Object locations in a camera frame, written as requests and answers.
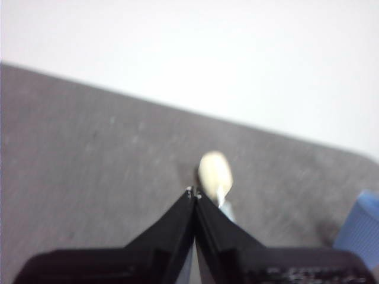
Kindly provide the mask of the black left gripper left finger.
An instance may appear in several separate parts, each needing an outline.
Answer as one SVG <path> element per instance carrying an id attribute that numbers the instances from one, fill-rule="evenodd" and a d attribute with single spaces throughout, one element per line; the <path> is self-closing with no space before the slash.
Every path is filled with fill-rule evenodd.
<path id="1" fill-rule="evenodd" d="M 14 283 L 175 283 L 193 243 L 193 189 L 124 247 L 54 250 L 31 257 Z"/>

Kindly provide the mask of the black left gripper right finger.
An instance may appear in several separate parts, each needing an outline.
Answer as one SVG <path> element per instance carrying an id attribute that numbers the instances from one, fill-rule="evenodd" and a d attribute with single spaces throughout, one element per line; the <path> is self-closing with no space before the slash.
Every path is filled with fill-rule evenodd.
<path id="1" fill-rule="evenodd" d="M 376 283 L 356 254 L 324 247 L 267 247 L 204 194 L 195 204 L 195 237 L 215 283 Z"/>

